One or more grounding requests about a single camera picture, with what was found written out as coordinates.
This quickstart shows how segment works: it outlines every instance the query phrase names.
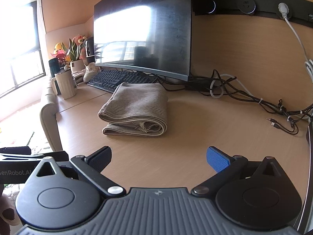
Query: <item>crosshair logo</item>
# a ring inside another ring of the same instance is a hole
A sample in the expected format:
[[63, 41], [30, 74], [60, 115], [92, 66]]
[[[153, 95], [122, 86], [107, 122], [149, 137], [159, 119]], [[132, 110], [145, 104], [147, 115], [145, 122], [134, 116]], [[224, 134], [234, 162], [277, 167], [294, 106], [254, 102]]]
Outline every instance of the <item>crosshair logo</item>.
[[156, 195], [161, 195], [163, 192], [161, 190], [155, 191], [154, 192]]

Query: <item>computer monitor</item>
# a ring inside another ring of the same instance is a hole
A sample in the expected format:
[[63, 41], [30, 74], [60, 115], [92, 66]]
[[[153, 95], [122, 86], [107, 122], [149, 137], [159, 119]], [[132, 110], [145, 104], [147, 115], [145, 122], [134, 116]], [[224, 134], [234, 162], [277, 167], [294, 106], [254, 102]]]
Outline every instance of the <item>computer monitor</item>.
[[188, 80], [191, 0], [102, 0], [94, 7], [98, 66]]

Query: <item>window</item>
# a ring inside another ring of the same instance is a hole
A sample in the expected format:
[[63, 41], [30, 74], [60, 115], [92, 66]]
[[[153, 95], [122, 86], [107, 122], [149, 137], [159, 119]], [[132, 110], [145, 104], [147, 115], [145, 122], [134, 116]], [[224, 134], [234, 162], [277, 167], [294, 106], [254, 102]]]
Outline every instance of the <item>window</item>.
[[39, 45], [37, 1], [23, 6], [1, 4], [0, 98], [46, 75]]

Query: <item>black keyboard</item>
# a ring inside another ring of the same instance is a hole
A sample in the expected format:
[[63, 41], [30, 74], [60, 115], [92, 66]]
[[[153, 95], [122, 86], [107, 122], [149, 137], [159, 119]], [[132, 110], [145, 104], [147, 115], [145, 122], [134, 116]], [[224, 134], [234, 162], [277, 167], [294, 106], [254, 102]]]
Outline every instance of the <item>black keyboard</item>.
[[143, 72], [118, 71], [118, 70], [101, 70], [87, 85], [113, 93], [121, 83], [145, 84], [155, 83], [156, 76], [149, 76]]

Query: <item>folded cloth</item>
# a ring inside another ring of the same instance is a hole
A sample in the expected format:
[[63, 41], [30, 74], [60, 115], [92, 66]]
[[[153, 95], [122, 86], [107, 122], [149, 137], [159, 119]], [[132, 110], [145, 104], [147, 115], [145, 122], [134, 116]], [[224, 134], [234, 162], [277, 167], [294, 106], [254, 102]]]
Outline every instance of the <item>folded cloth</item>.
[[106, 135], [159, 136], [167, 129], [167, 96], [161, 84], [120, 84], [99, 110]]

